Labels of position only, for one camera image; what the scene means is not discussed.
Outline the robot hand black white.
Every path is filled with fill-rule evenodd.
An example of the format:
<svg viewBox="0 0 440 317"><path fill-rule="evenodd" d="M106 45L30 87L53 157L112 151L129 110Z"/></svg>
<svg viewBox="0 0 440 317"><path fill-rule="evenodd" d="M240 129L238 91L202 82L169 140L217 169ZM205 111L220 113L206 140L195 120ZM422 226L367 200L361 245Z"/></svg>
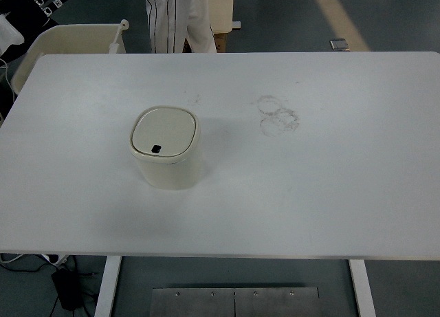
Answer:
<svg viewBox="0 0 440 317"><path fill-rule="evenodd" d="M69 0L1 0L1 53L43 28Z"/></svg>

